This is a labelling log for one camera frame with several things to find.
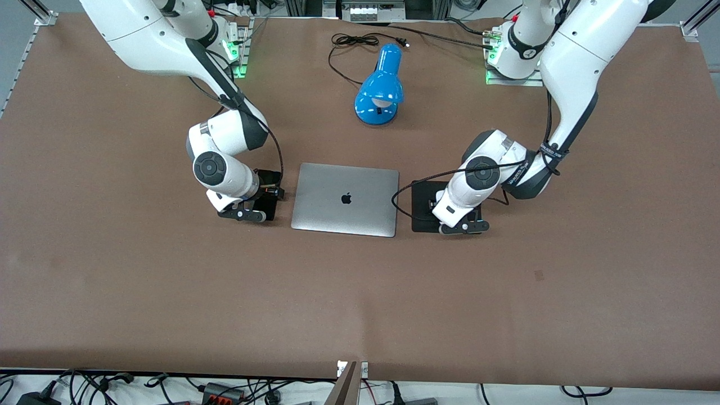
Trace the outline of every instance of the gray floor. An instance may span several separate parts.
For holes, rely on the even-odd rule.
[[[678,0],[665,14],[653,22],[677,23],[687,19],[694,10],[706,0]],[[82,12],[78,0],[44,0],[45,5],[60,13]],[[468,15],[466,11],[453,8],[453,17],[475,19],[481,17],[499,17],[504,15],[519,0],[489,0],[483,9]],[[709,74],[720,96],[720,17],[712,17],[698,31],[700,44],[708,64]],[[17,73],[27,41],[33,30],[35,16],[27,11],[19,1],[0,1],[0,107],[5,100]]]

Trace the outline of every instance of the white surface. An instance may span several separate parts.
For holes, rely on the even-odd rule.
[[[17,403],[19,397],[26,392],[42,389],[52,380],[54,376],[49,375],[22,375],[16,376],[15,387],[8,395],[4,404]],[[128,385],[122,382],[113,383],[108,394],[119,405],[162,405],[167,404],[160,387],[146,388],[143,384],[148,377],[137,377]],[[246,380],[222,380],[217,378],[192,378],[193,382],[207,383],[215,382],[227,386],[244,385]],[[392,400],[392,386],[385,382],[383,386],[373,387],[373,393],[378,404]],[[480,396],[480,387],[477,384],[453,384],[453,383],[407,383],[397,382],[400,392],[405,401],[434,397],[440,405],[484,405]],[[0,395],[6,389],[0,388]],[[76,377],[74,389],[80,387],[80,380]],[[173,401],[190,401],[193,404],[202,402],[202,394],[191,387],[183,378],[169,378],[165,382],[168,396]],[[320,405],[327,398],[332,385],[329,383],[293,383],[281,388],[282,405],[295,405],[306,401],[312,401],[314,405]],[[600,391],[602,388],[584,388],[586,393]],[[486,384],[485,392],[491,405],[582,405],[581,399],[573,399],[565,396],[557,386],[512,386],[500,384]],[[63,405],[69,405],[70,399],[68,389],[60,384],[55,387],[53,398]],[[83,404],[87,404],[89,395],[85,396]],[[588,399],[590,405],[717,405],[720,404],[720,392],[705,391],[671,391],[671,390],[649,390],[637,388],[616,388],[607,396]],[[95,405],[102,405],[104,401],[100,395],[96,395],[93,402]],[[360,393],[359,405],[372,405],[372,400],[367,389]]]

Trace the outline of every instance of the lamp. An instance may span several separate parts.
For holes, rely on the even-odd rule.
[[[397,104],[404,100],[402,84],[397,77],[402,51],[394,43],[380,49],[375,71],[360,86],[355,97],[355,114],[364,123],[382,125],[397,113]]]

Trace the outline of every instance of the silver laptop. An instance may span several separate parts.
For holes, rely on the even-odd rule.
[[[303,163],[292,227],[393,237],[398,179],[397,170]]]

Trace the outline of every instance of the laptop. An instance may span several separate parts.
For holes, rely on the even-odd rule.
[[[292,227],[392,238],[398,180],[397,170],[303,163]]]

